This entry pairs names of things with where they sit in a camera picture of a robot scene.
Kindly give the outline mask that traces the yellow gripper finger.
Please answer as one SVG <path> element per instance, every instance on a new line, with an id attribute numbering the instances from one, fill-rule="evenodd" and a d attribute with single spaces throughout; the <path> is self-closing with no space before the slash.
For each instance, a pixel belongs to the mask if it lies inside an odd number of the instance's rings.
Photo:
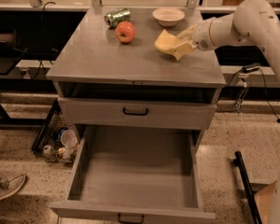
<path id="1" fill-rule="evenodd" d="M 192 53 L 197 46 L 191 39 L 173 40 L 169 45 L 171 55 L 179 61 L 184 55 Z"/>
<path id="2" fill-rule="evenodd" d="M 192 37 L 192 33 L 195 30 L 196 26 L 190 26 L 188 29 L 184 30 L 183 32 L 179 33 L 176 37 L 177 38 L 185 38 L 185 37 Z"/>

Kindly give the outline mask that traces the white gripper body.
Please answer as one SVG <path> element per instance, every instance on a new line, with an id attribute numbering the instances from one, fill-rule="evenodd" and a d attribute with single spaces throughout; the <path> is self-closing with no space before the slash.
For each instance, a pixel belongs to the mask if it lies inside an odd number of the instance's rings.
<path id="1" fill-rule="evenodd" d="M 204 20 L 194 28 L 191 38 L 197 49 L 208 51 L 216 48 L 210 35 L 210 28 L 213 20 L 214 19 Z"/>

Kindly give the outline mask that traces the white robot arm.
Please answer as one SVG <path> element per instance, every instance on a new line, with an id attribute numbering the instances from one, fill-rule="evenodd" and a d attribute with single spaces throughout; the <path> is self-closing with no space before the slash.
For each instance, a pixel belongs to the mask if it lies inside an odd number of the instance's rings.
<path id="1" fill-rule="evenodd" d="M 252 44 L 259 48 L 280 84 L 280 21 L 265 0 L 244 0 L 235 11 L 221 18 L 202 21 L 177 35 L 174 56 L 222 46 Z M 280 174 L 273 194 L 268 224 L 280 224 Z"/>

